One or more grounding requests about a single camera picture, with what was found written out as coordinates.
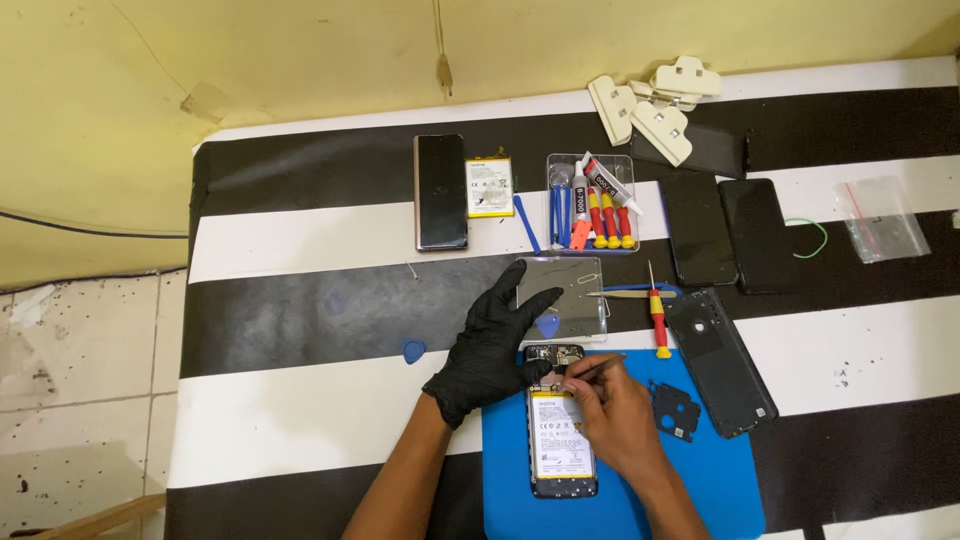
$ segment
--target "gloved hand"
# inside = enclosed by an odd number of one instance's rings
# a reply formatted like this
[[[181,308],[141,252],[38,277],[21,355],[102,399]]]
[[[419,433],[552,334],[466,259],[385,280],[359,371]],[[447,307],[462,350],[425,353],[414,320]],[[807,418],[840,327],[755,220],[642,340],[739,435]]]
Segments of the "gloved hand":
[[[516,351],[537,317],[564,290],[541,291],[510,311],[516,286],[526,271],[527,262],[516,260],[476,299],[443,369],[423,386],[423,392],[437,400],[444,421],[455,430],[476,407],[509,398],[550,373],[550,362],[542,358],[516,365]]]

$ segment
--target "smartphone display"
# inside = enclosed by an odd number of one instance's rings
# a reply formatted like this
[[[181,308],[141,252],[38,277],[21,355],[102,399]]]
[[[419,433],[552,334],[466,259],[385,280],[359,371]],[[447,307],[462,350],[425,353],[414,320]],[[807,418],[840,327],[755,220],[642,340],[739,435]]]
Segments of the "smartphone display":
[[[777,406],[713,287],[663,305],[710,421],[730,439],[777,418]]]
[[[545,358],[555,368],[527,388],[530,487],[538,499],[575,499],[597,494],[596,458],[583,436],[583,416],[560,383],[567,364],[584,357],[579,345],[530,345],[524,361]]]
[[[467,169],[459,135],[414,137],[417,251],[467,248]]]
[[[774,183],[765,178],[721,182],[740,289],[746,294],[787,292],[798,276]]]
[[[706,172],[676,172],[660,178],[660,194],[680,284],[735,282],[736,262],[716,177]]]

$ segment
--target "work mat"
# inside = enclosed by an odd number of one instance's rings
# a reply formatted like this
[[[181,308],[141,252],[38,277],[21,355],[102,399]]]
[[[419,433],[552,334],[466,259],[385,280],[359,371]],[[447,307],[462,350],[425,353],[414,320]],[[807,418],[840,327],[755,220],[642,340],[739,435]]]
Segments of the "work mat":
[[[644,385],[665,382],[703,405],[679,351],[660,359],[653,350],[627,355],[630,374]],[[757,538],[765,521],[749,435],[726,440],[707,410],[684,442],[662,431],[660,441],[684,479],[697,511],[716,540]],[[597,460],[596,497],[546,501],[530,490],[526,404],[523,394],[483,409],[484,529],[491,540],[525,538],[651,538],[643,508],[620,476]]]

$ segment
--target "hand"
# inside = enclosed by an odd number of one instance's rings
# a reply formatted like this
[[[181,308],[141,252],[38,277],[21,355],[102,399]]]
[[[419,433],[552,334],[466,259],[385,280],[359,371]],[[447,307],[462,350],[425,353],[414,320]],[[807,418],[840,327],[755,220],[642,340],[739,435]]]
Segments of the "hand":
[[[627,373],[624,355],[589,355],[566,368],[563,386],[584,417],[594,453],[637,489],[670,470],[654,423],[650,394]]]
[[[467,312],[464,331],[423,392],[437,400],[440,414],[455,430],[478,406],[509,398],[550,373],[550,362],[538,359],[516,365],[516,351],[534,321],[562,294],[554,287],[541,291],[514,311],[516,295],[527,262],[516,260]]]

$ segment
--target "precision screwdriver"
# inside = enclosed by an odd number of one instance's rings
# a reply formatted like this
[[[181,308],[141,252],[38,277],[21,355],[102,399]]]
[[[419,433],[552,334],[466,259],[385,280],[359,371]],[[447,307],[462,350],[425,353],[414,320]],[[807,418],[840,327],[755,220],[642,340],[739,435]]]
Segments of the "precision screwdriver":
[[[650,316],[654,319],[654,337],[657,340],[657,358],[670,358],[672,354],[666,347],[666,326],[663,324],[663,302],[660,292],[654,287],[654,265],[647,260],[650,271]]]

